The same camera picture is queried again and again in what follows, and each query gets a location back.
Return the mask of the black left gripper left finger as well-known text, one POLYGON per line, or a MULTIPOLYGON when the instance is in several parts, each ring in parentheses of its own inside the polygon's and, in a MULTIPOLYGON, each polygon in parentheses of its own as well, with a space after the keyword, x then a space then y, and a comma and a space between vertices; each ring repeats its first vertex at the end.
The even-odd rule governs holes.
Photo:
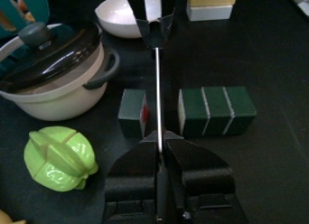
POLYGON ((106 176, 103 224, 155 224, 157 132, 117 159, 106 176))

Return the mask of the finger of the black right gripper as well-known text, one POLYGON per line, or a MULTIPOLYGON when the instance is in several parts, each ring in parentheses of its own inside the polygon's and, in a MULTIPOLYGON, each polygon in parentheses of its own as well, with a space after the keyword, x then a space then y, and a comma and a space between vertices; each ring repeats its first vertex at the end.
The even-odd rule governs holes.
POLYGON ((155 38, 151 36, 151 26, 146 15, 146 3, 145 0, 127 0, 130 3, 130 8, 134 14, 134 18, 141 31, 142 39, 149 48, 154 49, 157 47, 155 38))
POLYGON ((155 41, 157 41, 157 47, 159 49, 163 48, 165 41, 167 40, 172 31, 176 3, 177 0, 161 0, 162 13, 158 19, 158 28, 155 29, 157 31, 155 41))

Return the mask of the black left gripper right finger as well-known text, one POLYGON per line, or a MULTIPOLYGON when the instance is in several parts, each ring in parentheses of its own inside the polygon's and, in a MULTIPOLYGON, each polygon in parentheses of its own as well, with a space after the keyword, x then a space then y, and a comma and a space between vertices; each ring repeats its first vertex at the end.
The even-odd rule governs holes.
POLYGON ((165 160, 178 224, 249 224, 229 164, 202 146, 165 133, 165 160))

